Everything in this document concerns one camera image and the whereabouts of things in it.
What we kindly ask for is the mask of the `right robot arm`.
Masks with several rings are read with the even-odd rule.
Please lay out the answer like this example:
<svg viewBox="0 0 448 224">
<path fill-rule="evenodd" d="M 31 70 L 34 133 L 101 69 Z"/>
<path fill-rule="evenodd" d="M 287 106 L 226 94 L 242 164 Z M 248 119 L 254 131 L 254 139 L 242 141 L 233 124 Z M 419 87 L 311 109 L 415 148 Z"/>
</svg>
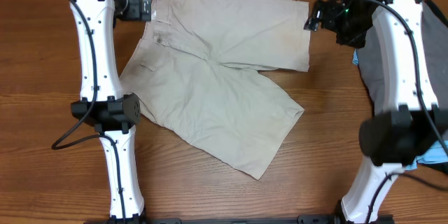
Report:
<svg viewBox="0 0 448 224">
<path fill-rule="evenodd" d="M 343 46 L 379 43 L 384 98 L 379 112 L 362 123 L 363 161 L 333 214 L 301 215 L 299 223 L 392 223 L 379 208 L 406 167 L 434 143 L 442 143 L 447 111 L 431 86 L 422 36 L 424 0 L 318 0 L 304 24 L 327 29 Z"/>
</svg>

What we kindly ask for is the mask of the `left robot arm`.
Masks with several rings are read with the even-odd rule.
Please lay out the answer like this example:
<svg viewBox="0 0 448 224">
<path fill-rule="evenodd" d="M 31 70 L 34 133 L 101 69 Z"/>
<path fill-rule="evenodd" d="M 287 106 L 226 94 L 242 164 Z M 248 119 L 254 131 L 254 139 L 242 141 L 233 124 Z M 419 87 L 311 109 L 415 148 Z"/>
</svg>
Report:
<svg viewBox="0 0 448 224">
<path fill-rule="evenodd" d="M 52 145 L 61 150 L 88 140 L 65 143 L 81 124 L 94 128 L 108 169 L 111 206 L 108 223 L 147 223 L 135 159 L 136 126 L 141 119 L 136 94 L 120 83 L 113 43 L 117 20 L 149 21 L 151 0 L 69 0 L 76 22 L 81 63 L 80 99 L 71 104 L 78 122 Z"/>
</svg>

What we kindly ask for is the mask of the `beige shorts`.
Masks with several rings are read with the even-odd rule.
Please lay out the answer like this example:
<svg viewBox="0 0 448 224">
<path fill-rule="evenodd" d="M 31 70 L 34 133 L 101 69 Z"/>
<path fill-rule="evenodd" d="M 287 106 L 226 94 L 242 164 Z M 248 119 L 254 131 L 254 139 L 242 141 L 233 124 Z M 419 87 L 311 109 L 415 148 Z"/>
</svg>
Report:
<svg viewBox="0 0 448 224">
<path fill-rule="evenodd" d="M 149 120 L 260 179 L 304 111 L 265 72 L 308 71 L 308 13 L 294 0 L 153 0 L 120 82 Z"/>
</svg>

